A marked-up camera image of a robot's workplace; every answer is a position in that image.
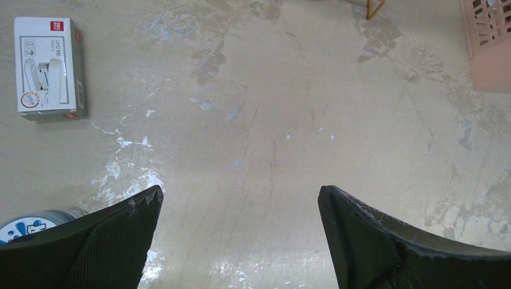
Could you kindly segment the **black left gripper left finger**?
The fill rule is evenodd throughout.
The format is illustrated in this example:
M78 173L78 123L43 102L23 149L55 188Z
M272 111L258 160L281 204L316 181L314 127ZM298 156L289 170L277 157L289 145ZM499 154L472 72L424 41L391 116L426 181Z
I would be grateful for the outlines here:
M153 185L1 245L1 288L137 288L163 203Z

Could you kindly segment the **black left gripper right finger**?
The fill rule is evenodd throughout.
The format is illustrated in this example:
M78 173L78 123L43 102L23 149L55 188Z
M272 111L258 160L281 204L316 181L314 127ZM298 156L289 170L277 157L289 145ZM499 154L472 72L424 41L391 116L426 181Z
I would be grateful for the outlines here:
M333 185L318 206L340 288L509 288L510 253L431 234Z

